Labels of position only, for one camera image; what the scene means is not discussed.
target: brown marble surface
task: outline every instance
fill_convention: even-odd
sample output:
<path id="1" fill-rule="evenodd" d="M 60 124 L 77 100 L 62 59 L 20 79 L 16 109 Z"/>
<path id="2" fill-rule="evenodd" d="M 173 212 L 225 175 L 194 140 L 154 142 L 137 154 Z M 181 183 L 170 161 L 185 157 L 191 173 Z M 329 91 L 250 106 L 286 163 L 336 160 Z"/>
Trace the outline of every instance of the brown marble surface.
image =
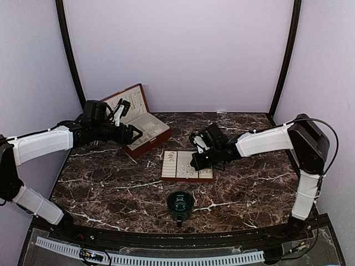
<path id="1" fill-rule="evenodd" d="M 264 114 L 155 114 L 173 136 L 137 160 L 114 142 L 72 152 L 52 200 L 76 224 L 140 233 L 215 233 L 287 222 L 298 178 L 284 151 L 231 162 L 214 170 L 214 183 L 160 180 L 164 150 L 193 151 L 189 134 L 212 122 L 229 137 L 270 126 Z M 191 218 L 181 228 L 170 218 L 167 196 L 185 190 L 195 197 Z"/>

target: lavender wall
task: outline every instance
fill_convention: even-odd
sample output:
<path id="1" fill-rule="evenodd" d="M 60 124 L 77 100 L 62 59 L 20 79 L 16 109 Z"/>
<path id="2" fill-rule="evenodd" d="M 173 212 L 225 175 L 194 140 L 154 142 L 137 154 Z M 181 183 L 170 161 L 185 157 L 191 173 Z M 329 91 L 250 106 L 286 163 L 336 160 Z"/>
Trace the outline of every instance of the lavender wall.
<path id="1" fill-rule="evenodd" d="M 54 1 L 0 1 L 0 95 L 4 136 L 46 129 L 79 114 Z M 19 176 L 48 197 L 65 156 L 28 162 Z M 0 265 L 17 265 L 31 219 L 15 204 L 0 207 Z"/>
<path id="2" fill-rule="evenodd" d="M 152 111 L 268 111 L 292 0 L 65 3 L 87 98 L 141 82 Z"/>
<path id="3" fill-rule="evenodd" d="M 339 134 L 339 156 L 323 183 L 318 207 L 329 214 L 347 265 L 355 265 L 354 14 L 352 0 L 304 1 L 290 71 L 275 117 L 281 123 L 305 112 L 328 121 Z"/>

